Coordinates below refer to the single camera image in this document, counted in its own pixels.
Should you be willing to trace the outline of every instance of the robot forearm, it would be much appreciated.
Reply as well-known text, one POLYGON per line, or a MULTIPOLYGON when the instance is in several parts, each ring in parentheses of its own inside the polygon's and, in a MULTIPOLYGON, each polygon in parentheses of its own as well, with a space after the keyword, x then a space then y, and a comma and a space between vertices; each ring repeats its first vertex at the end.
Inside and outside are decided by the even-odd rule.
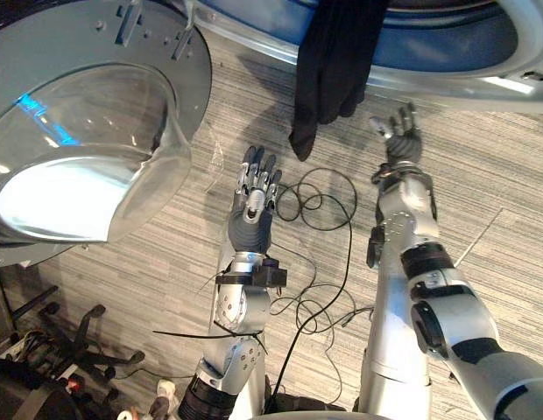
POLYGON ((543 419, 543 367, 499 346, 493 318, 444 248, 422 244, 401 261, 421 350, 448 365, 480 416, 543 419))

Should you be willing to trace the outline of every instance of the robotic arm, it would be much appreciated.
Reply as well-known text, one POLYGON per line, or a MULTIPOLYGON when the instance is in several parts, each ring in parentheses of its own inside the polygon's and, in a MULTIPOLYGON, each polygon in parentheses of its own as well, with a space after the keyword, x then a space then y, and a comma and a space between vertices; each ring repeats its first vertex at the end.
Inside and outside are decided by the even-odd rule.
POLYGON ((281 171, 273 170, 274 155, 262 164, 263 156, 264 148, 250 147, 241 164, 219 258, 221 274, 215 280, 209 327, 215 339, 207 340, 180 405, 183 420, 227 419, 236 405, 252 411, 242 413, 248 418, 259 414, 264 404, 264 392, 259 389, 244 392, 244 398, 250 394, 257 396, 256 401, 236 404, 243 389, 265 385, 268 289, 285 287, 287 277, 279 262, 266 256, 281 171))
MULTIPOLYGON (((417 167, 421 139, 413 106, 402 108, 400 116, 401 134, 394 119, 390 127, 371 119, 386 141, 389 162, 373 182, 379 186, 377 217, 384 239, 403 238, 399 258, 418 345, 448 365, 481 418, 543 419, 543 367, 500 347, 488 309, 438 242, 433 184, 417 167)), ((372 263, 379 254, 374 245, 372 263)))

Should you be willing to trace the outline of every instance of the chair caster wheel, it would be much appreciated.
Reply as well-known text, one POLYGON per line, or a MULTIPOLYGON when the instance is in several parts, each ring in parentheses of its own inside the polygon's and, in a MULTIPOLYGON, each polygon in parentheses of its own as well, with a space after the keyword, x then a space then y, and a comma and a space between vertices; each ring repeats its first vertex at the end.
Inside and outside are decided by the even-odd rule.
POLYGON ((106 370, 104 370, 104 377, 107 380, 114 379, 116 377, 116 370, 112 366, 106 367, 106 370))
POLYGON ((48 315, 53 315, 55 312, 57 312, 60 309, 60 304, 57 302, 50 302, 46 305, 46 308, 44 310, 48 315))
POLYGON ((90 310, 90 317, 91 318, 99 318, 106 312, 106 307, 98 304, 93 309, 90 310))
POLYGON ((145 358, 145 353, 141 351, 136 351, 131 357, 129 363, 131 365, 135 365, 136 363, 139 363, 145 358))

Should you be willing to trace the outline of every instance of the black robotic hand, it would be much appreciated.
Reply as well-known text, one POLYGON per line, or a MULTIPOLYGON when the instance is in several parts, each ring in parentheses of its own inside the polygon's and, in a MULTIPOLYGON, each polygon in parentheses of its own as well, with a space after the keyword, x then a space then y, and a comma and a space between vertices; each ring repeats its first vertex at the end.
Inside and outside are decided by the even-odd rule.
POLYGON ((272 243, 272 216, 281 171, 273 170, 275 155, 261 165, 263 157, 263 147, 251 146, 238 173, 228 224, 229 240, 237 252, 265 254, 272 243))
POLYGON ((421 131, 417 125, 417 112, 412 103, 400 108, 401 124, 391 116, 387 125, 383 120, 373 116, 369 121, 371 127, 383 137, 386 144, 386 158, 391 167, 399 163, 411 162, 417 164, 423 150, 421 131))

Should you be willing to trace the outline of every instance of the washing machine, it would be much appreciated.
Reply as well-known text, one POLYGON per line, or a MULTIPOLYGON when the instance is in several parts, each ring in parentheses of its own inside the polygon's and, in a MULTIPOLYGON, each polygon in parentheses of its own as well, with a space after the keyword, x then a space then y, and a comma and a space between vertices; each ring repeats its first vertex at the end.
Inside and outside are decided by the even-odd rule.
MULTIPOLYGON (((319 0, 200 0, 197 23, 295 64, 319 0)), ((391 0, 369 90, 543 113, 543 0, 391 0)))
MULTIPOLYGON (((0 266, 121 238, 175 194, 211 88, 192 21, 295 64, 317 4, 0 2, 0 266)), ((542 113, 543 0, 392 0, 368 82, 542 113)))

